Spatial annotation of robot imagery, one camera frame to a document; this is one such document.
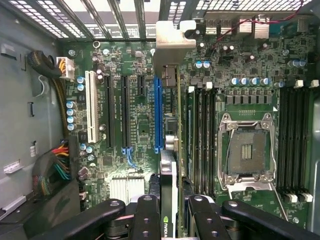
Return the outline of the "small silver finned heatsink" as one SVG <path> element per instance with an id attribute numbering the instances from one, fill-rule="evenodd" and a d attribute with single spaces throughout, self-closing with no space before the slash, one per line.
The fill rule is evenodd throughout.
<path id="1" fill-rule="evenodd" d="M 270 18 L 266 15 L 259 14 L 255 17 L 255 20 L 257 22 L 266 23 L 266 22 L 269 22 Z M 261 24 L 261 23 L 254 24 L 254 33 L 253 33 L 254 38 L 255 39 L 268 39 L 270 25 L 269 24 Z"/>

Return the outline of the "CPU socket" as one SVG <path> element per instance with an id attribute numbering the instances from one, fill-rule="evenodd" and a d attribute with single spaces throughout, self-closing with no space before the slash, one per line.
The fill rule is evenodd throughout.
<path id="1" fill-rule="evenodd" d="M 231 140 L 227 171 L 224 166 L 228 140 Z M 275 159 L 275 123 L 270 112 L 260 118 L 233 118 L 223 113 L 216 135 L 216 173 L 220 187 L 243 182 L 274 183 L 277 162 Z"/>

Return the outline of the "metal socket locking lever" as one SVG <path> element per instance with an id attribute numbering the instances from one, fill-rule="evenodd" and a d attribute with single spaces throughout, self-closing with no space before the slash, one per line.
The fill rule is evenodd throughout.
<path id="1" fill-rule="evenodd" d="M 225 163 L 224 163 L 224 168 L 223 168 L 223 174 L 224 174 L 224 175 L 226 174 L 227 169 L 228 169 L 228 161 L 229 161 L 230 147 L 231 147 L 232 138 L 233 138 L 233 136 L 234 136 L 234 132 L 235 132 L 235 130 L 232 129 L 232 130 L 230 131 L 230 134 L 229 134 L 229 139 L 228 139 L 228 144 L 227 144 L 227 150 L 226 150 L 226 158 L 225 158 Z"/>
<path id="2" fill-rule="evenodd" d="M 276 187 L 274 186 L 273 183 L 271 184 L 271 188 L 272 188 L 272 190 L 273 190 L 274 193 L 275 193 L 276 199 L 277 199 L 278 204 L 279 204 L 279 207 L 280 207 L 280 211 L 281 211 L 282 217 L 288 222 L 289 219 L 288 219 L 288 217 L 287 217 L 285 208 L 283 207 L 283 204 L 282 204 L 282 202 L 281 202 L 281 198 L 280 198 L 280 196 L 279 196 L 279 194 L 278 194 L 278 192 L 277 192 L 277 190 L 276 190 Z"/>

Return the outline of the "long black expansion slot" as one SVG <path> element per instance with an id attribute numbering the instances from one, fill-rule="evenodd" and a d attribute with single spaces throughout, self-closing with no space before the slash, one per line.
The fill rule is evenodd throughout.
<path id="1" fill-rule="evenodd" d="M 115 106 L 114 106 L 114 82 L 111 76 L 104 77 L 105 85 L 105 121 L 106 144 L 108 148 L 115 146 Z"/>
<path id="2" fill-rule="evenodd" d="M 128 76 L 122 75 L 121 81 L 121 116 L 122 116 L 122 147 L 131 146 L 130 126 L 130 81 Z"/>

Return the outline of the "green motherboard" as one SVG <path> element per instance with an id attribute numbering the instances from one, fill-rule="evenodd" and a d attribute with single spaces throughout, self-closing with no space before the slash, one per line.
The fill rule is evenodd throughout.
<path id="1" fill-rule="evenodd" d="M 110 199 L 110 181 L 113 178 L 143 177 L 145 192 L 149 193 L 151 175 L 160 176 L 160 153 L 155 146 L 154 68 L 152 54 L 154 42 L 94 42 L 74 44 L 69 54 L 75 65 L 75 79 L 66 84 L 67 126 L 71 146 L 69 156 L 75 160 L 69 177 L 79 182 L 80 209 L 82 211 Z M 315 71 L 314 34 L 273 36 L 263 40 L 233 40 L 226 38 L 219 44 L 208 38 L 201 39 L 197 48 L 189 51 L 179 71 L 181 80 L 182 146 L 184 177 L 195 188 L 195 107 L 196 88 L 199 89 L 200 137 L 200 193 L 203 194 L 203 127 L 202 91 L 206 83 L 215 88 L 215 163 L 214 197 L 211 195 L 211 120 L 210 120 L 210 190 L 209 195 L 221 204 L 230 200 L 229 192 L 222 190 L 217 178 L 217 131 L 224 113 L 232 118 L 247 120 L 271 113 L 275 124 L 276 175 L 274 186 L 284 207 L 288 221 L 306 229 L 312 202 L 306 202 L 304 193 L 304 98 L 308 83 Z M 96 73 L 98 141 L 88 143 L 85 71 Z M 137 77 L 145 76 L 145 96 L 138 96 Z M 115 146 L 107 147 L 105 76 L 111 76 L 114 91 Z M 129 79 L 130 147 L 123 148 L 121 76 Z M 286 147 L 285 147 L 285 199 L 278 189 L 279 176 L 279 122 L 280 88 L 287 88 Z M 297 203 L 290 203 L 288 189 L 288 123 L 289 88 L 302 88 L 301 115 L 301 187 L 300 200 L 296 195 L 296 118 L 294 121 L 293 191 Z M 268 213 L 283 218 L 274 191 L 247 189 L 232 193 L 232 199 L 241 200 Z"/>

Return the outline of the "blue expansion slot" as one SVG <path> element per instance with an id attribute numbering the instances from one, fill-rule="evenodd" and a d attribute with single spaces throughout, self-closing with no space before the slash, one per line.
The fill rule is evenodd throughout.
<path id="1" fill-rule="evenodd" d="M 159 154 L 164 148 L 163 140 L 163 89 L 162 80 L 154 76 L 154 152 Z"/>

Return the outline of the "white power connector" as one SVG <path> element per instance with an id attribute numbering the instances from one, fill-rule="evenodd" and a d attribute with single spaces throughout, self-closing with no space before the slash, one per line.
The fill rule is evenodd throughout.
<path id="1" fill-rule="evenodd" d="M 56 57 L 56 66 L 61 70 L 60 78 L 65 80 L 75 81 L 75 64 L 68 57 Z"/>

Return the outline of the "silver chipset heatsink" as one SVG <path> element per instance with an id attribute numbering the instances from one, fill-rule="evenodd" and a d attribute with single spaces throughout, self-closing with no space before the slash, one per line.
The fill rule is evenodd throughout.
<path id="1" fill-rule="evenodd" d="M 131 198 L 145 194 L 143 177 L 113 178 L 109 183 L 109 197 L 123 201 L 126 205 Z"/>

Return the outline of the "short black expansion slot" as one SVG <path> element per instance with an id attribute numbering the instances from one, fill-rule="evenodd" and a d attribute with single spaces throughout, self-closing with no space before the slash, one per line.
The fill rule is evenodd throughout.
<path id="1" fill-rule="evenodd" d="M 146 95 L 146 80 L 144 75 L 137 76 L 137 95 L 139 97 Z"/>

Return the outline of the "white expansion slot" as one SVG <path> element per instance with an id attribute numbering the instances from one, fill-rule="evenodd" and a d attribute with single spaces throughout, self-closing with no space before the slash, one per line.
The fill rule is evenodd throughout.
<path id="1" fill-rule="evenodd" d="M 87 118 L 88 143 L 96 143 L 99 140 L 98 98 L 96 86 L 96 73 L 85 71 L 85 99 Z"/>

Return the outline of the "metal socket cover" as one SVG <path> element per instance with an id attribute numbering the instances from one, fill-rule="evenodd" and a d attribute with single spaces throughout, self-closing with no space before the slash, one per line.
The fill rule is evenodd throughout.
<path id="1" fill-rule="evenodd" d="M 262 183 L 262 182 L 253 182 L 253 181 L 245 181 L 245 182 L 236 182 L 233 185 L 226 185 L 226 188 L 229 193 L 230 199 L 232 199 L 233 192 L 243 192 L 247 189 L 254 189 L 256 191 L 272 191 L 271 183 Z"/>

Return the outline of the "open black PC case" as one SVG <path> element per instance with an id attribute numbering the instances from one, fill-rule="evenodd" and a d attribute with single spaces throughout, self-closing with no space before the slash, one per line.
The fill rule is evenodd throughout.
<path id="1" fill-rule="evenodd" d="M 255 20 L 266 15 L 269 22 Z M 320 0 L 0 0 L 0 240 L 37 236 L 81 210 L 77 176 L 68 176 L 71 138 L 67 82 L 56 57 L 71 60 L 72 45 L 155 43 L 156 23 L 185 37 L 219 44 L 254 38 L 255 23 L 269 38 L 313 34 L 313 79 L 320 83 Z M 155 74 L 154 60 L 151 64 Z M 320 236 L 320 86 L 314 92 L 307 231 Z"/>

